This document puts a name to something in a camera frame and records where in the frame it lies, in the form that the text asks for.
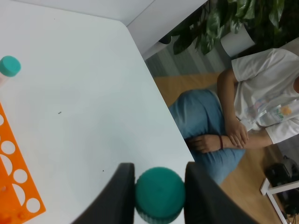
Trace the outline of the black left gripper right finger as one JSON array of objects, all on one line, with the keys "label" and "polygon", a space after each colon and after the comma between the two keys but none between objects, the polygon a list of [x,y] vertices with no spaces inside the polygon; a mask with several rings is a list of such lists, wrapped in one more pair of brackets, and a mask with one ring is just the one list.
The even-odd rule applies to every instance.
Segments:
[{"label": "black left gripper right finger", "polygon": [[200,164],[189,162],[185,170],[186,224],[256,224],[222,191]]}]

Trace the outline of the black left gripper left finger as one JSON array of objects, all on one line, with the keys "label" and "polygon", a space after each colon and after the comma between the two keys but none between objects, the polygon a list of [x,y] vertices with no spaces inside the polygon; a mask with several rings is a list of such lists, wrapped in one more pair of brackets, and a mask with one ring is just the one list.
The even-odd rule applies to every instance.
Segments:
[{"label": "black left gripper left finger", "polygon": [[114,175],[74,224],[133,224],[135,166],[121,163]]}]

